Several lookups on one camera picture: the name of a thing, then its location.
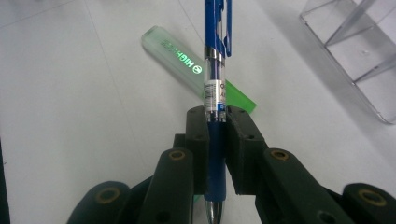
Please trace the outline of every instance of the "metal pen tip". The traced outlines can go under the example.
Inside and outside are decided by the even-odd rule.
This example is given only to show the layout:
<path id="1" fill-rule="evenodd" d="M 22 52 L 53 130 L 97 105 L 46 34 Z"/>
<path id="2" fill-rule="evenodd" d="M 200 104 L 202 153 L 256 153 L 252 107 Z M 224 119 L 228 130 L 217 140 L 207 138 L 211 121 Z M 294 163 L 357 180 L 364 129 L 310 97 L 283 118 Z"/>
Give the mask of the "metal pen tip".
<path id="1" fill-rule="evenodd" d="M 206 215 L 209 224 L 220 224 L 224 209 L 223 205 L 223 202 L 205 202 Z"/>

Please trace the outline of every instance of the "blue pen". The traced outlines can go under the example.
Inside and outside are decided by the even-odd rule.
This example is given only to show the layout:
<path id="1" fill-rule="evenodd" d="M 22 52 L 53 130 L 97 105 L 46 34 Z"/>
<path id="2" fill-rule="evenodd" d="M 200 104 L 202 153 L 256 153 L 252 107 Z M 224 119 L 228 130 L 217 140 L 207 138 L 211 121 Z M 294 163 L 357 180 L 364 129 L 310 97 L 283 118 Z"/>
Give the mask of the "blue pen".
<path id="1" fill-rule="evenodd" d="M 224 0 L 205 0 L 205 112 L 209 130 L 208 191 L 206 214 L 210 224 L 220 224 L 226 197 L 224 64 L 231 56 L 232 2 L 227 0 L 227 29 L 222 40 Z"/>

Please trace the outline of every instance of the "clear plastic stand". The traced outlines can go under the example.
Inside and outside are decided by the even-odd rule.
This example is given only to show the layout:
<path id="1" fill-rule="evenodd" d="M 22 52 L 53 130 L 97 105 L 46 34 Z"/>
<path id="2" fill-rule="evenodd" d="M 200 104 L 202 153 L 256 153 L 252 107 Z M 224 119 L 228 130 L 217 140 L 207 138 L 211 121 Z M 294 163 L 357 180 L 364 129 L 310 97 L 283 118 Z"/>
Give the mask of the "clear plastic stand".
<path id="1" fill-rule="evenodd" d="M 396 122 L 396 1 L 310 0 L 301 18 L 377 116 Z"/>

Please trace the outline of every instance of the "transparent pen barrel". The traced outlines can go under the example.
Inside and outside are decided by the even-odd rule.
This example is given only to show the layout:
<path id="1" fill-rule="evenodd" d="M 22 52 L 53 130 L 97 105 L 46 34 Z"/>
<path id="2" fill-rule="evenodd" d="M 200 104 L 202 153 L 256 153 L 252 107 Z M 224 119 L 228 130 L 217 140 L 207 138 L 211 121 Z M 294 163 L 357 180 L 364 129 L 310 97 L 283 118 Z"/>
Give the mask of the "transparent pen barrel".
<path id="1" fill-rule="evenodd" d="M 225 122 L 226 90 L 224 63 L 218 59 L 205 59 L 204 106 L 209 122 Z"/>

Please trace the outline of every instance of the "green highlighter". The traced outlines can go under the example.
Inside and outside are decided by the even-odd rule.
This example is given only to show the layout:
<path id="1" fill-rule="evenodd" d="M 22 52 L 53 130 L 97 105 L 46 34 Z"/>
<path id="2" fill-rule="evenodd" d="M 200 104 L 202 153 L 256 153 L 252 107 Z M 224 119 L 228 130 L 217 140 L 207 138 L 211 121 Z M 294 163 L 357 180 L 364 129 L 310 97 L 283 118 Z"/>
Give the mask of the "green highlighter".
<path id="1" fill-rule="evenodd" d="M 146 51 L 160 61 L 172 74 L 181 78 L 201 98 L 204 98 L 205 63 L 160 26 L 153 26 L 142 35 Z M 251 113 L 256 104 L 226 80 L 227 105 L 238 106 Z"/>

